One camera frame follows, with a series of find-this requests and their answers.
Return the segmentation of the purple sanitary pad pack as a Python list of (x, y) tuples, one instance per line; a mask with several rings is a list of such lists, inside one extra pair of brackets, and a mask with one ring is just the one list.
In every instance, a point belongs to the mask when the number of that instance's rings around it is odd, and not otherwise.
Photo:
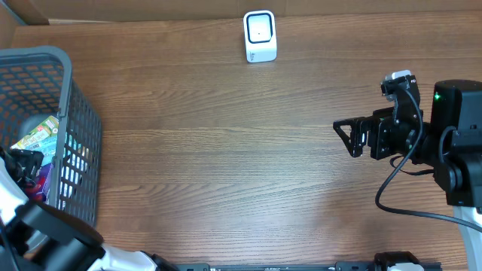
[(50, 181), (53, 171), (52, 163), (42, 166), (34, 179), (34, 184), (29, 184), (23, 191), (30, 199), (46, 202), (50, 191)]

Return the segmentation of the yellow green snack packet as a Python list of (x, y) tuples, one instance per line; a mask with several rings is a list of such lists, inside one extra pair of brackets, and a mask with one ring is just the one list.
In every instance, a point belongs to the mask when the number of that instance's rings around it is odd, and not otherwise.
[(59, 121), (54, 116), (49, 116), (33, 130), (28, 132), (17, 143), (11, 146), (13, 149), (27, 149), (30, 146), (36, 145), (39, 142), (52, 138), (57, 135), (59, 128)]

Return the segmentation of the mint green wipes packet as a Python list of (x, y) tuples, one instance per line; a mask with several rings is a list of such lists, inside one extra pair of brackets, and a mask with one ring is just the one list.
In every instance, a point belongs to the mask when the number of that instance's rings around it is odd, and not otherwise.
[(44, 158), (41, 162), (41, 166), (46, 166), (47, 164), (52, 162), (52, 158), (56, 153), (56, 142), (57, 136), (48, 137), (38, 143), (35, 143), (33, 146), (30, 147), (31, 151), (39, 151), (42, 152)]

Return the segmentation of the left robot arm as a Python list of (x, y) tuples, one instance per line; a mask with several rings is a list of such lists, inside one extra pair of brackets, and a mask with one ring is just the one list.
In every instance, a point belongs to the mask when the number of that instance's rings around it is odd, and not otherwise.
[(106, 245), (89, 224), (44, 202), (17, 185), (27, 178), (35, 152), (1, 149), (1, 269), (153, 270), (178, 268), (157, 254)]

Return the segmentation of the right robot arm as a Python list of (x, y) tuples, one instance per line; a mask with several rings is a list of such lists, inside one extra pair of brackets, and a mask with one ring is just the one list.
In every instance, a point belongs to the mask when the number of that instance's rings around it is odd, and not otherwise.
[(481, 268), (481, 83), (445, 80), (434, 85), (429, 122), (423, 120), (417, 79), (408, 70), (393, 72), (380, 83), (383, 96), (393, 106), (333, 123), (352, 157), (364, 146), (375, 160), (399, 159), (398, 173), (410, 160), (429, 166), (427, 173), (445, 192), (453, 215), (397, 209), (380, 202), (394, 178), (390, 174), (375, 196), (379, 209), (399, 215), (431, 218), (458, 224), (468, 268)]

